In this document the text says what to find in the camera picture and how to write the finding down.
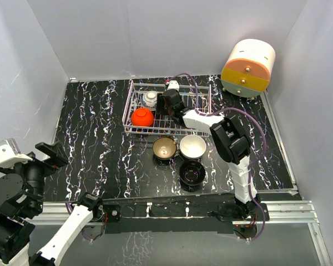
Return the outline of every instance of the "white wall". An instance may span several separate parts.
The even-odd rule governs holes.
[[[309,1],[276,58],[271,104],[333,262],[333,1]]]
[[[233,46],[278,50],[306,0],[28,0],[63,68],[80,80],[220,73]]]
[[[51,142],[67,82],[27,1],[0,0],[0,141]]]

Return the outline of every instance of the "yellow drawer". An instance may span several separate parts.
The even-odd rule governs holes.
[[[270,82],[269,80],[257,78],[228,68],[222,70],[221,80],[257,91],[264,91]]]

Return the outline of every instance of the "white bowl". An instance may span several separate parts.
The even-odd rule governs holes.
[[[200,158],[206,151],[206,142],[196,135],[185,136],[180,141],[180,151],[188,159]]]
[[[158,93],[156,91],[149,91],[143,95],[142,105],[148,108],[150,111],[155,111],[157,104]]]

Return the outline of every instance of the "brass bowl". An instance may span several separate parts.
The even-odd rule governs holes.
[[[160,137],[153,143],[154,155],[161,160],[168,160],[176,153],[176,143],[169,137]]]

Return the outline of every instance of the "marble pattern surface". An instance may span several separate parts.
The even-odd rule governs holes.
[[[268,142],[266,156],[252,169],[259,190],[292,188],[274,132],[258,96],[250,100],[222,92],[219,76],[196,76],[200,86],[212,85],[212,111],[236,107],[251,114],[263,127]],[[166,78],[137,79],[135,83],[162,84]],[[186,77],[179,83],[191,85]],[[206,178],[197,188],[179,182],[179,167],[186,159],[179,153],[166,162],[153,157],[151,135],[127,136],[122,125],[129,80],[69,83],[56,139],[64,143],[69,165],[46,179],[46,201],[76,200],[84,192],[103,198],[159,197],[193,193],[222,193],[234,189],[227,164],[211,138],[200,159]],[[262,149],[259,132],[246,117],[237,115],[253,141],[251,160]],[[177,143],[181,137],[174,137]]]

